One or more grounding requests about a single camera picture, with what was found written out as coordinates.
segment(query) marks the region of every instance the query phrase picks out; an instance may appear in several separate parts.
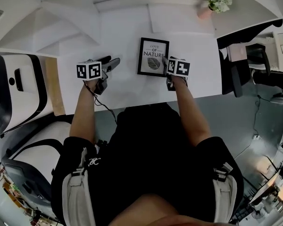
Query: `leaf illustration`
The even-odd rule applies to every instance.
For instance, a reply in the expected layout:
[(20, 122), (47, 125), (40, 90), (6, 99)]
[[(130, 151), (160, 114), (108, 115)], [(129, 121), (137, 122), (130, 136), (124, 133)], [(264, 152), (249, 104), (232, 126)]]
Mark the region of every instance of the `leaf illustration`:
[(156, 70), (160, 67), (160, 62), (156, 58), (148, 58), (148, 65), (152, 70)]

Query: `desk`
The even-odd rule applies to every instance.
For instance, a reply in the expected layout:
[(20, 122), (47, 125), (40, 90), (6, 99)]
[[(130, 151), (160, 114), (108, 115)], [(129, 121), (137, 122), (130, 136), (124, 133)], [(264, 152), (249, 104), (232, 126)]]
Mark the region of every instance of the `desk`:
[[(141, 37), (170, 41), (169, 55), (191, 63), (188, 84), (194, 97), (222, 93), (218, 46), (213, 35), (152, 33), (147, 6), (103, 12), (101, 22), (100, 45), (57, 59), (66, 114), (75, 112), (83, 86), (83, 82), (76, 78), (76, 63), (106, 55), (121, 58), (120, 65), (108, 74), (108, 88), (99, 96), (110, 109), (176, 100), (175, 92), (167, 90), (165, 78), (137, 75)], [(103, 106), (95, 107), (96, 111), (104, 109)]]

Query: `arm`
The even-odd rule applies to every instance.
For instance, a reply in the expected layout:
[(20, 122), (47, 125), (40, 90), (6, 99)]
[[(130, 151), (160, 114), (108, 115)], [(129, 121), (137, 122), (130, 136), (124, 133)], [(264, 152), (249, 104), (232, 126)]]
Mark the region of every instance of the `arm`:
[(201, 141), (211, 137), (208, 122), (197, 107), (184, 80), (180, 77), (172, 76), (172, 81), (176, 89), (179, 114), (183, 128), (190, 143), (193, 146), (197, 146)]
[[(94, 91), (98, 80), (87, 81), (89, 88)], [(83, 85), (79, 100), (75, 109), (75, 115), (70, 127), (71, 137), (80, 137), (95, 143), (95, 123), (94, 123), (94, 97), (92, 93)]]

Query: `black t-shirt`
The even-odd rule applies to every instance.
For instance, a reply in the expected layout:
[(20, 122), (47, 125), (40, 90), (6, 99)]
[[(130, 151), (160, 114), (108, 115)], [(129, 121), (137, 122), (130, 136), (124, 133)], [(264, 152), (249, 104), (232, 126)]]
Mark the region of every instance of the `black t-shirt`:
[(64, 222), (62, 182), (76, 170), (86, 147), (89, 191), (97, 226), (107, 226), (143, 194), (157, 194), (181, 215), (213, 222), (215, 191), (213, 168), (227, 162), (233, 167), (243, 196), (241, 172), (219, 137), (189, 144), (180, 117), (166, 104), (127, 108), (117, 118), (110, 143), (97, 154), (92, 143), (69, 137), (52, 180), (52, 209)]

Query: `gray floor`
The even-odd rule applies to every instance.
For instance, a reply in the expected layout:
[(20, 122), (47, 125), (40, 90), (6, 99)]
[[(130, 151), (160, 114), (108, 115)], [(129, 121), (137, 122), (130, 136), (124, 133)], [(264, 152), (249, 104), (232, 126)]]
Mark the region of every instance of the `gray floor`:
[[(243, 86), (243, 96), (236, 98), (233, 93), (211, 97), (197, 98), (196, 102), (207, 118), (213, 136), (221, 137), (228, 146), (243, 175), (256, 187), (263, 178), (258, 173), (258, 161), (262, 155), (271, 159), (274, 157), (283, 133), (283, 105), (261, 100), (257, 113), (255, 128), (262, 138), (253, 141), (256, 132), (253, 130), (254, 116), (257, 111), (255, 102), (257, 94), (270, 99), (281, 90), (276, 87), (254, 85)], [(169, 105), (178, 111), (177, 102)], [(114, 110), (116, 114), (123, 109)], [(96, 112), (97, 135), (102, 140), (109, 141), (116, 125), (110, 112)]]

